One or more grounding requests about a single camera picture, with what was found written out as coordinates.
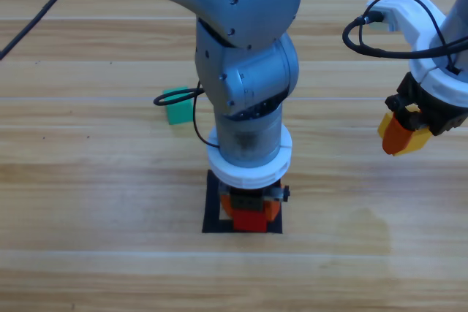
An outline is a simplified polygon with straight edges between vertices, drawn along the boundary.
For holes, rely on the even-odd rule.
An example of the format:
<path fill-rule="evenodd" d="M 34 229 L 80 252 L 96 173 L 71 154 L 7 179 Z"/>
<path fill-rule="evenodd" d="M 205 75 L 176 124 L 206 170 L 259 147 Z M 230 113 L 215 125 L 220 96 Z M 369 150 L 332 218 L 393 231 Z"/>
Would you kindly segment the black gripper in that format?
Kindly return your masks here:
<path fill-rule="evenodd" d="M 281 211 L 282 202 L 290 197 L 290 187 L 273 184 L 260 189 L 240 189 L 226 187 L 226 194 L 219 196 L 219 201 L 226 218 L 233 217 L 234 210 L 263 211 L 266 223 L 276 220 Z"/>
<path fill-rule="evenodd" d="M 382 149 L 388 155 L 403 151 L 417 130 L 428 127 L 438 136 L 467 119 L 466 107 L 433 97 L 420 87 L 411 72 L 406 73 L 396 91 L 397 94 L 385 100 L 393 115 L 384 115 L 382 119 Z"/>

